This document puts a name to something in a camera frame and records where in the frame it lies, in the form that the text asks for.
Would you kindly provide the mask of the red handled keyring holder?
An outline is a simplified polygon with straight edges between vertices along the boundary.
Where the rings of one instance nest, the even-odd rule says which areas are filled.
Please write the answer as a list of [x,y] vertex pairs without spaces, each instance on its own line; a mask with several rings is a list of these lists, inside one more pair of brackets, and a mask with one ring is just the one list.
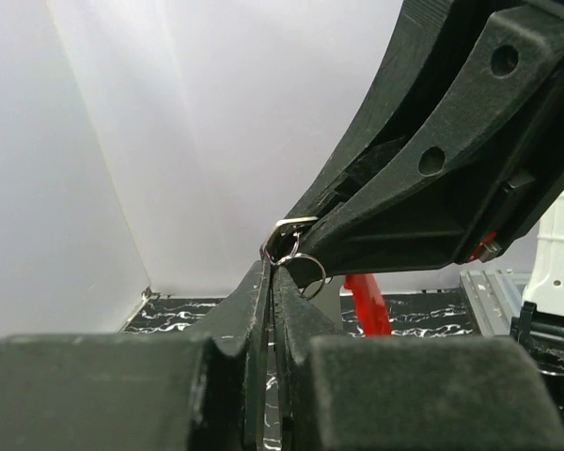
[[356,316],[365,336],[392,335],[384,296],[372,273],[347,275],[344,288],[352,294]]

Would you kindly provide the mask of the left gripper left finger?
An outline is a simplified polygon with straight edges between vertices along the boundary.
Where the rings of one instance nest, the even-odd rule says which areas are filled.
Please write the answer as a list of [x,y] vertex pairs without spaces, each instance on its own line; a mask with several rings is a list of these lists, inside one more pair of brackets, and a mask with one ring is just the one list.
[[0,450],[260,450],[270,281],[177,332],[0,339]]

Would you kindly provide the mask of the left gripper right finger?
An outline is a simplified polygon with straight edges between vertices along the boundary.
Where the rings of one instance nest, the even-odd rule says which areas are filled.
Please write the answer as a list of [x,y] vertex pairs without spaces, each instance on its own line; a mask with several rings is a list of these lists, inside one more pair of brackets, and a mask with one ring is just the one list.
[[286,450],[564,450],[534,361],[508,337],[346,334],[273,278]]

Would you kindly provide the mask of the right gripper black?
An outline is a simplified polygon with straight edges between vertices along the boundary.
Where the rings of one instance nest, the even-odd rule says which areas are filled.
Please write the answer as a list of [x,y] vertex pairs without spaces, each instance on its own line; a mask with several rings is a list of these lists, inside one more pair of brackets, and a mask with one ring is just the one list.
[[349,128],[291,209],[290,265],[409,272],[502,255],[564,188],[564,1],[403,2]]

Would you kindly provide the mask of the silver key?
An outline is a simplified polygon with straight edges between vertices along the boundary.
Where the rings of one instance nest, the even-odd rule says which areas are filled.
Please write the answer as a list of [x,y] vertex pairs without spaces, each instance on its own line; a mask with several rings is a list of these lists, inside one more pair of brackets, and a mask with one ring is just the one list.
[[281,219],[260,246],[259,254],[272,264],[298,248],[299,236],[319,221],[317,216]]

